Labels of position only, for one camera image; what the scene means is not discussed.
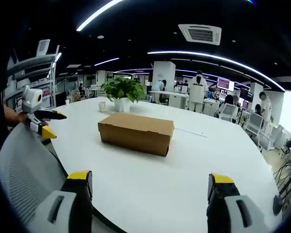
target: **white cup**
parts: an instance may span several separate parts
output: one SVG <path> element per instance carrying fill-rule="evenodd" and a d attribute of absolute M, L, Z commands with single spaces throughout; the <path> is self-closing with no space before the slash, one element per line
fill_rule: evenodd
<path fill-rule="evenodd" d="M 106 102 L 99 102 L 99 111 L 104 112 L 106 110 Z"/>

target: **white flower pot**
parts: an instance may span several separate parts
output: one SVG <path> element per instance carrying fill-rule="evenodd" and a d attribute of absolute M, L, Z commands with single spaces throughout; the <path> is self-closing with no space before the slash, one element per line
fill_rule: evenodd
<path fill-rule="evenodd" d="M 128 98 L 114 99 L 114 107 L 117 112 L 128 113 L 130 110 L 130 100 Z"/>

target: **green plant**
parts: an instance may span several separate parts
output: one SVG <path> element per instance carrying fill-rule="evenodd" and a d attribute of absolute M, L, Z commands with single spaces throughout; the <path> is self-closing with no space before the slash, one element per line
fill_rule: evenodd
<path fill-rule="evenodd" d="M 116 78 L 111 82 L 104 83 L 101 86 L 102 90 L 107 94 L 109 100 L 128 98 L 131 102 L 139 101 L 145 97 L 145 91 L 139 81 Z"/>

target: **black hair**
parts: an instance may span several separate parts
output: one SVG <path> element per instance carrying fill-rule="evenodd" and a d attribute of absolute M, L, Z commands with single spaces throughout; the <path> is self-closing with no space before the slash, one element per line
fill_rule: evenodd
<path fill-rule="evenodd" d="M 260 94 L 259 94 L 260 99 L 261 99 L 261 96 L 263 96 L 263 95 L 266 96 L 265 92 L 263 92 L 263 91 L 260 92 Z"/>
<path fill-rule="evenodd" d="M 256 105 L 256 112 L 257 113 L 261 112 L 261 105 L 259 104 Z"/>
<path fill-rule="evenodd" d="M 232 95 L 227 95 L 225 97 L 224 103 L 234 104 L 234 98 L 233 98 L 233 96 Z"/>

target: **box lid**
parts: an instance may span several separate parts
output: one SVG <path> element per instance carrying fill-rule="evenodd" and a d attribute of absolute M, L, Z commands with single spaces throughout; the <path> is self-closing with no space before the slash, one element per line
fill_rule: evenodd
<path fill-rule="evenodd" d="M 162 120 L 125 113 L 115 113 L 99 123 L 163 135 L 171 135 L 174 129 L 174 122 L 171 120 Z"/>

